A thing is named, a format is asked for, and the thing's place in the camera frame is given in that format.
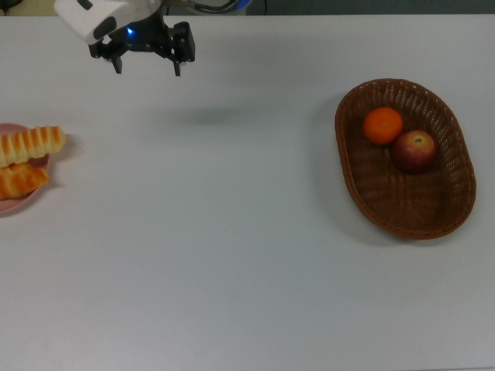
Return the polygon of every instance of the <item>brown wicker basket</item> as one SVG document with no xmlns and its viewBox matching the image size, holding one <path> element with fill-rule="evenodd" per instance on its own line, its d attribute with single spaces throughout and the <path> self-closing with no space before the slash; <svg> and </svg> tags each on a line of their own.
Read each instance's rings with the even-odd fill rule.
<svg viewBox="0 0 495 371">
<path fill-rule="evenodd" d="M 371 144 L 362 124 L 377 107 L 397 110 L 404 131 L 427 131 L 438 154 L 432 170 L 397 170 L 390 146 Z M 353 88 L 335 117 L 336 140 L 347 189 L 360 211 L 390 233 L 411 240 L 445 236 L 467 219 L 476 198 L 473 164 L 454 113 L 431 91 L 407 80 L 379 79 Z"/>
</svg>

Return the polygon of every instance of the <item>red apple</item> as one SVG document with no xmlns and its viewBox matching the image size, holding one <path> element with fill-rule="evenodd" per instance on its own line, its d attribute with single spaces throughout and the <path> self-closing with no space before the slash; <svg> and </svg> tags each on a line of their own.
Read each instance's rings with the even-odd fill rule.
<svg viewBox="0 0 495 371">
<path fill-rule="evenodd" d="M 399 135 L 392 146 L 392 161 L 395 166 L 410 174 L 427 172 L 436 157 L 433 138 L 421 130 L 413 130 Z"/>
</svg>

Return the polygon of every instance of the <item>bread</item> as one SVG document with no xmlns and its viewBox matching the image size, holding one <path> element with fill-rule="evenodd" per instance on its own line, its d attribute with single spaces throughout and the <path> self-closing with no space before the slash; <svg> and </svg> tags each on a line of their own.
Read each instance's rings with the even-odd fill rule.
<svg viewBox="0 0 495 371">
<path fill-rule="evenodd" d="M 44 126 L 0 136 L 0 168 L 57 153 L 67 142 L 58 126 Z"/>
<path fill-rule="evenodd" d="M 49 180 L 44 168 L 35 168 L 28 162 L 0 168 L 0 200 L 22 197 Z"/>
</svg>

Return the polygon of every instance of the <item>orange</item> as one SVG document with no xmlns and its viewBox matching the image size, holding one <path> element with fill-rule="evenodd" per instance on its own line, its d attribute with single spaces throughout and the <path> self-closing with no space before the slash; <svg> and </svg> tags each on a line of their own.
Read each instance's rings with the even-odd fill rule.
<svg viewBox="0 0 495 371">
<path fill-rule="evenodd" d="M 401 114 L 389 107 L 372 110 L 364 118 L 364 135 L 376 145 L 388 145 L 402 131 L 404 122 Z"/>
</svg>

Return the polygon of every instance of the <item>plate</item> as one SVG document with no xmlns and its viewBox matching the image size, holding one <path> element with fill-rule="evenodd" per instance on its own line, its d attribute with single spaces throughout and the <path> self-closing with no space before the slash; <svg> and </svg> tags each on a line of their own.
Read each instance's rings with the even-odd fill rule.
<svg viewBox="0 0 495 371">
<path fill-rule="evenodd" d="M 26 131 L 29 128 L 19 124 L 0 124 L 0 135 L 14 134 L 19 131 Z M 37 168 L 44 168 L 48 171 L 50 166 L 50 156 L 46 155 L 42 158 L 31 158 L 29 163 Z M 18 199 L 5 199 L 0 201 L 0 215 L 10 213 L 14 209 L 25 206 L 31 198 L 33 198 L 42 187 L 35 189 L 31 193 Z"/>
</svg>

